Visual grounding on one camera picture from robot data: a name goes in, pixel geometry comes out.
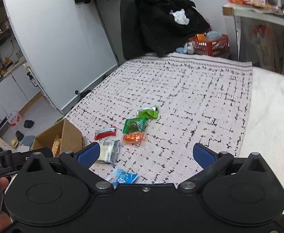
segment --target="screw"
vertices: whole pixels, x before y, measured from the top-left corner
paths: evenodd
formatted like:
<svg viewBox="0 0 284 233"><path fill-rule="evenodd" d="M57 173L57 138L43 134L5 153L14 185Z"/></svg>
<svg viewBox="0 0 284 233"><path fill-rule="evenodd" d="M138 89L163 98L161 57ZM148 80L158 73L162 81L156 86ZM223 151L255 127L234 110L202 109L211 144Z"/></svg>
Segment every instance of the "screw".
<svg viewBox="0 0 284 233"><path fill-rule="evenodd" d="M96 184L96 188L98 189L108 189L109 187L111 186L111 184L107 181L99 181L97 184Z"/></svg>
<svg viewBox="0 0 284 233"><path fill-rule="evenodd" d="M196 184L191 182L191 181L185 181L181 183L181 188L186 189L186 190L191 190L196 187Z"/></svg>
<svg viewBox="0 0 284 233"><path fill-rule="evenodd" d="M151 190L150 187L142 187L142 191L144 191L144 192L148 192L148 191L150 191L150 190Z"/></svg>

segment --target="blue snack package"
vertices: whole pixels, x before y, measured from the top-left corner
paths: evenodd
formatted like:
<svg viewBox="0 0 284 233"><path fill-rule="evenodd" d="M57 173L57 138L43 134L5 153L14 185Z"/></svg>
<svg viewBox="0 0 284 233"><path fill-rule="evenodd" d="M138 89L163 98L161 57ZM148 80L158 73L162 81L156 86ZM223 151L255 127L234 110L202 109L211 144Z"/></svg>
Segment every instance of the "blue snack package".
<svg viewBox="0 0 284 233"><path fill-rule="evenodd" d="M118 184L132 184L138 175L125 172L119 167L115 167L114 171L107 177L107 181L117 186Z"/></svg>

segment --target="barcode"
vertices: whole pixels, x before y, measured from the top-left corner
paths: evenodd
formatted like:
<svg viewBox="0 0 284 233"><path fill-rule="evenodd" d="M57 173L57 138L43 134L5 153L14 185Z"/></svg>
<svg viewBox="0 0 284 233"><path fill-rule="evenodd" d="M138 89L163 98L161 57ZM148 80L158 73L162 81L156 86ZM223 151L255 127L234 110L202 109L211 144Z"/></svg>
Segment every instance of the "barcode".
<svg viewBox="0 0 284 233"><path fill-rule="evenodd" d="M114 141L112 142L103 142L102 146L113 146L114 145Z"/></svg>

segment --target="red plastic basket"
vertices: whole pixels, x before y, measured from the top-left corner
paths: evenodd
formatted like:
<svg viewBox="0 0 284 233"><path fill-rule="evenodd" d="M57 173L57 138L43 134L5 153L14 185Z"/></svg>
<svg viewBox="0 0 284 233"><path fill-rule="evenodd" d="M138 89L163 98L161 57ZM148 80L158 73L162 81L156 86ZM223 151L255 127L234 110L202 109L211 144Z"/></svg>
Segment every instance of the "red plastic basket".
<svg viewBox="0 0 284 233"><path fill-rule="evenodd" d="M191 37L189 41L193 43L195 54L199 55L217 56L226 52L228 49L227 35L211 41L201 41L195 37Z"/></svg>

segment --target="green snack package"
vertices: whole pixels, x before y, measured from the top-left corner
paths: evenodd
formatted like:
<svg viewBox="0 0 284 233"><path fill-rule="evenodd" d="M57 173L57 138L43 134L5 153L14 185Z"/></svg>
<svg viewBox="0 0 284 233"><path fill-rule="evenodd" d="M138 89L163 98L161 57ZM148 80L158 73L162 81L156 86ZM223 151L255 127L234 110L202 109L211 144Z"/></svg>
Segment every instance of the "green snack package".
<svg viewBox="0 0 284 233"><path fill-rule="evenodd" d="M147 120L146 117L127 119L123 129L123 134L143 131L146 120Z"/></svg>
<svg viewBox="0 0 284 233"><path fill-rule="evenodd" d="M147 119L158 118L158 106L145 107L137 111L137 117L146 117Z"/></svg>

